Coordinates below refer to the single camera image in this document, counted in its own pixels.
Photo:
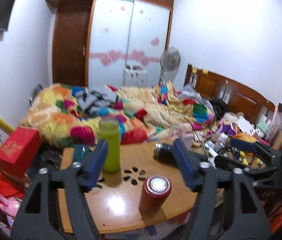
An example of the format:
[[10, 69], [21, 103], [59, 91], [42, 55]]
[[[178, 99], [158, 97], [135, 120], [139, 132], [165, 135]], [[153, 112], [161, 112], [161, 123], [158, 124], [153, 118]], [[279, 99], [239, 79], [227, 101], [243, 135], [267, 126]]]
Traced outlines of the red thermos cup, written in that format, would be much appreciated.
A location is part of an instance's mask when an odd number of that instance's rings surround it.
[[139, 210], [141, 213], [155, 213], [172, 191], [172, 184], [164, 176], [150, 176], [142, 185]]

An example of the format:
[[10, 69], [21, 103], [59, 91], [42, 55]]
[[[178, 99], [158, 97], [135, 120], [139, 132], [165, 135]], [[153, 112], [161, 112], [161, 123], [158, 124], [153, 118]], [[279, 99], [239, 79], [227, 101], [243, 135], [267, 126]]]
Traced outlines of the dark green mug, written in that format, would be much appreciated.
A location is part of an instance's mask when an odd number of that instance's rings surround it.
[[74, 148], [73, 158], [72, 158], [73, 163], [81, 162], [84, 159], [85, 155], [92, 152], [92, 150], [88, 146], [82, 144], [76, 144], [73, 146], [73, 148]]

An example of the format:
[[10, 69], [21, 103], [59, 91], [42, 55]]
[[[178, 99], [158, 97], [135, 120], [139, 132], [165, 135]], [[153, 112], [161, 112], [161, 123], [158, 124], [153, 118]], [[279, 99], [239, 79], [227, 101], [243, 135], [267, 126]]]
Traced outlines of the black thermos bottle lying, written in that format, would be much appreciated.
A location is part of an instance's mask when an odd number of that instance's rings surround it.
[[153, 159], [159, 163], [170, 166], [177, 166], [176, 160], [172, 152], [172, 146], [168, 144], [156, 143], [153, 149]]

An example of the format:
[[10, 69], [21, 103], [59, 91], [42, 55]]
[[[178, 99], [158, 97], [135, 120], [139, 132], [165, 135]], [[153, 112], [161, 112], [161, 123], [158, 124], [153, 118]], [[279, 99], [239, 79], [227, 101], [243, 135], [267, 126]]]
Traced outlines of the wooden headboard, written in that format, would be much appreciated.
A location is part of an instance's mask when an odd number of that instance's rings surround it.
[[260, 117], [270, 116], [275, 105], [256, 90], [209, 70], [188, 64], [184, 84], [191, 84], [204, 98], [219, 98], [228, 105], [228, 111], [243, 113], [246, 120], [258, 123]]

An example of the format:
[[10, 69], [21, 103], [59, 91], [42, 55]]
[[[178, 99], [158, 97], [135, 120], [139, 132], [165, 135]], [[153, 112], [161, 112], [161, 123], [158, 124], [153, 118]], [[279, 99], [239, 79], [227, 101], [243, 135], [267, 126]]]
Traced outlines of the green thermos bottle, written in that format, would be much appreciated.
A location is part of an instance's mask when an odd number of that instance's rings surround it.
[[105, 139], [108, 145], [108, 154], [103, 166], [105, 172], [120, 170], [120, 127], [115, 119], [102, 119], [99, 122], [98, 138]]

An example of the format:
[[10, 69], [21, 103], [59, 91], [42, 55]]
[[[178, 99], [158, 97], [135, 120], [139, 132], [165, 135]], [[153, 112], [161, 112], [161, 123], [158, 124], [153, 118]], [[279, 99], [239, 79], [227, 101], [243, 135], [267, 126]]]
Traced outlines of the red gift box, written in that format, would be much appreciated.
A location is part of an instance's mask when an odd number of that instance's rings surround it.
[[38, 129], [18, 127], [0, 147], [0, 170], [22, 178], [29, 169], [41, 143]]

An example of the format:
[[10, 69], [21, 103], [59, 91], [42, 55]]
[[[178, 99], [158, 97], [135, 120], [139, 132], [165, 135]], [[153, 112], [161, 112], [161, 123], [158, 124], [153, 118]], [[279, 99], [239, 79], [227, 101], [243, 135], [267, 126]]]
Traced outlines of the grey black garment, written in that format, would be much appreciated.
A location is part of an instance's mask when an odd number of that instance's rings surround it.
[[118, 101], [117, 94], [104, 86], [79, 91], [75, 98], [86, 115], [95, 114], [103, 108], [115, 105]]

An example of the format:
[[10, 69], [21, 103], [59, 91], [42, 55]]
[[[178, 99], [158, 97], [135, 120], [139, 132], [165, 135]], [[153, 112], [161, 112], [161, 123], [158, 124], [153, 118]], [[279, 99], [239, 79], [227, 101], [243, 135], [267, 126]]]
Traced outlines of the colourful patchwork quilt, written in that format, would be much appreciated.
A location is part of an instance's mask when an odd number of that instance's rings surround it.
[[104, 85], [104, 89], [117, 94], [117, 103], [88, 114], [76, 99], [88, 91], [86, 87], [55, 83], [38, 93], [21, 124], [38, 129], [41, 139], [51, 146], [65, 148], [95, 145], [99, 122], [107, 118], [118, 121], [123, 145], [159, 140], [176, 126], [208, 135], [215, 121], [208, 103], [181, 96], [170, 81], [150, 88]]

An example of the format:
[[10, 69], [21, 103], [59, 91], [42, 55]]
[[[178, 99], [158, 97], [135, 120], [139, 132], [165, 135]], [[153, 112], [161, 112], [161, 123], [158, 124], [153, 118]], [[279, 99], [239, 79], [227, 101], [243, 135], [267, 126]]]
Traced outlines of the standing electric fan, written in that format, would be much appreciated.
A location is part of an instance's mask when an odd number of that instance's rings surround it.
[[166, 72], [174, 72], [181, 64], [180, 51], [175, 47], [169, 47], [165, 50], [160, 59], [161, 73], [159, 83], [164, 82], [164, 75]]

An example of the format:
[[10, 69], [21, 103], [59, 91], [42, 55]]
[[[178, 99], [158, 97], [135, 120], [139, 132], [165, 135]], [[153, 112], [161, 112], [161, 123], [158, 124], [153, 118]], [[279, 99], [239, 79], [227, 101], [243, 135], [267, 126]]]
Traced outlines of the white suitcase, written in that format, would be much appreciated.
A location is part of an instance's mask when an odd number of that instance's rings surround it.
[[141, 67], [133, 69], [125, 66], [123, 70], [123, 86], [139, 88], [146, 87], [148, 85], [148, 73]]

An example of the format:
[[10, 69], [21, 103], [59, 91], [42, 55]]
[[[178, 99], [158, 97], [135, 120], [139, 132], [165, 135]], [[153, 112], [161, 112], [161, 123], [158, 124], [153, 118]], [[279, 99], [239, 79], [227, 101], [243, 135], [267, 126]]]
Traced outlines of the white sliding wardrobe with hearts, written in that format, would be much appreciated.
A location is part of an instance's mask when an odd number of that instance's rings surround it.
[[170, 10], [138, 0], [96, 0], [88, 55], [88, 86], [123, 85], [125, 66], [159, 83]]

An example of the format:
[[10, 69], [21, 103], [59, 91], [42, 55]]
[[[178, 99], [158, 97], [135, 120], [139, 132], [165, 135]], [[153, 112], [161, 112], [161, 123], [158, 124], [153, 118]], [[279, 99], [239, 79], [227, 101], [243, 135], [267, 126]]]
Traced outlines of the brown wooden door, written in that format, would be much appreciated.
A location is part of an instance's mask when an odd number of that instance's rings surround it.
[[84, 86], [86, 44], [91, 7], [69, 5], [57, 9], [52, 45], [54, 83]]

